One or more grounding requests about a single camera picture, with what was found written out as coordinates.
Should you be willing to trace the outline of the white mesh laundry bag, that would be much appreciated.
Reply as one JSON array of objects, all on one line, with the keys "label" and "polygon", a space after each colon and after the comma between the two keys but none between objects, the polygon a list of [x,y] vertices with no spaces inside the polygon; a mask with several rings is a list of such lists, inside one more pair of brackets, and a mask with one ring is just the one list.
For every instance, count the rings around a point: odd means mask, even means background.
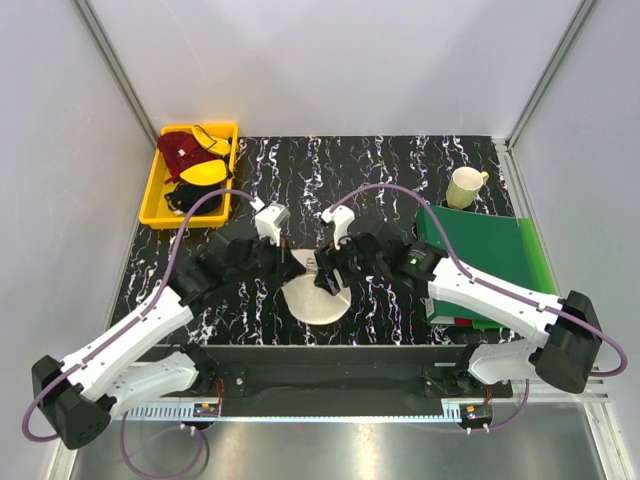
[{"label": "white mesh laundry bag", "polygon": [[312,249],[294,249],[292,255],[305,268],[304,274],[287,282],[281,289],[292,316],[315,326],[338,321],[351,306],[351,290],[340,287],[333,296],[314,284],[318,268]]}]

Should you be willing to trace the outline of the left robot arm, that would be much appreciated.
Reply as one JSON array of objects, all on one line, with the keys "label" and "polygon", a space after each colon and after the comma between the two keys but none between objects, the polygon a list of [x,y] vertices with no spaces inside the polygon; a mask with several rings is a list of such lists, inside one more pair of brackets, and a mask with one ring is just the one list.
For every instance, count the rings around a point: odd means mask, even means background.
[{"label": "left robot arm", "polygon": [[208,395],[220,383],[216,361],[182,346],[133,369],[160,340],[191,322],[236,283],[283,285],[306,269],[286,246],[252,237],[212,240],[171,270],[169,279],[124,319],[61,360],[46,355],[31,369],[35,407],[70,450],[94,441],[111,421],[166,394]]}]

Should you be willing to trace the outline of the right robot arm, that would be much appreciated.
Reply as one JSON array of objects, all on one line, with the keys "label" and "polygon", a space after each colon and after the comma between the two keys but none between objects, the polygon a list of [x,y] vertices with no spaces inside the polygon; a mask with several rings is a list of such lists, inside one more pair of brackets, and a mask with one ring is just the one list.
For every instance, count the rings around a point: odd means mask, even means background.
[{"label": "right robot arm", "polygon": [[540,379],[571,394],[585,390],[602,340],[591,299],[572,291],[560,298],[488,275],[422,241],[406,244],[361,233],[315,251],[314,283],[332,296],[380,276],[415,297],[455,304],[519,335],[505,344],[467,350],[454,384],[476,396],[507,380]]}]

